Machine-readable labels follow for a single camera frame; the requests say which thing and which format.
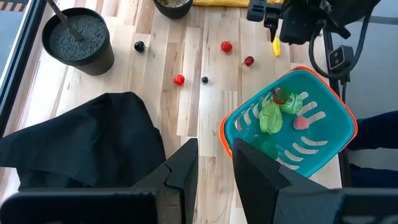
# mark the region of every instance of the pink toy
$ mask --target pink toy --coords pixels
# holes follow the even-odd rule
[[[297,116],[293,121],[293,128],[296,130],[305,130],[310,127],[308,120],[303,116]]]

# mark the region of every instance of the wooden floor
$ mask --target wooden floor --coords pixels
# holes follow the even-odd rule
[[[195,223],[245,223],[232,163],[218,139],[219,123],[292,67],[310,65],[308,45],[282,44],[282,54],[275,58],[267,29],[261,22],[247,21],[246,9],[193,7],[183,19],[171,21],[151,0],[60,0],[62,9],[74,6],[94,9],[106,19],[116,57],[113,68],[102,76],[86,75],[48,56],[38,38],[9,132],[54,118],[102,93],[133,91],[160,129],[167,157],[187,139],[199,140]],[[49,15],[47,9],[45,21]],[[132,46],[138,40],[149,50],[135,52]],[[234,45],[229,55],[220,50],[223,40]],[[243,66],[250,55],[256,60],[253,66]],[[325,68],[322,37],[315,44],[315,55]],[[186,78],[183,87],[173,84],[178,74]],[[210,80],[207,85],[201,84],[204,76]],[[337,157],[312,178],[340,187]],[[8,193],[3,197],[18,187],[14,182],[15,172],[7,170],[0,190]]]

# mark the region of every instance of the blue fabric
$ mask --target blue fabric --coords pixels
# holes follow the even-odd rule
[[[358,134],[348,149],[398,149],[398,111],[359,119]],[[353,187],[398,188],[398,171],[360,168],[350,164]]]

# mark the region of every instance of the red ball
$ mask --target red ball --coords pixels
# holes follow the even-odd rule
[[[252,57],[252,56],[248,56],[248,57],[246,57],[245,59],[244,59],[244,62],[243,62],[246,66],[250,66],[250,65],[252,65],[253,63],[254,63],[254,57]]]
[[[232,50],[232,44],[228,41],[223,41],[221,43],[221,49],[224,52],[230,52]]]
[[[176,77],[174,77],[173,82],[176,85],[183,85],[185,81],[185,78],[183,75],[177,75]]]

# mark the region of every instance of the black plant pot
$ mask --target black plant pot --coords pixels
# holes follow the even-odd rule
[[[161,5],[157,0],[154,0],[156,8],[166,17],[170,19],[179,19],[185,16],[192,7],[193,0],[189,0],[187,3],[180,7],[165,7]]]
[[[70,19],[73,27],[78,29],[80,26],[83,40],[75,42],[71,36],[67,38],[66,26],[62,24],[57,27],[61,20],[57,16],[53,16],[47,21],[42,33],[42,43],[45,51],[65,65],[73,66],[89,75],[101,75],[107,72],[114,63],[114,54],[109,30],[104,19],[97,12],[82,7],[66,9],[62,12]],[[85,20],[78,21],[77,18],[82,17]],[[93,26],[99,26],[100,29],[94,29]]]

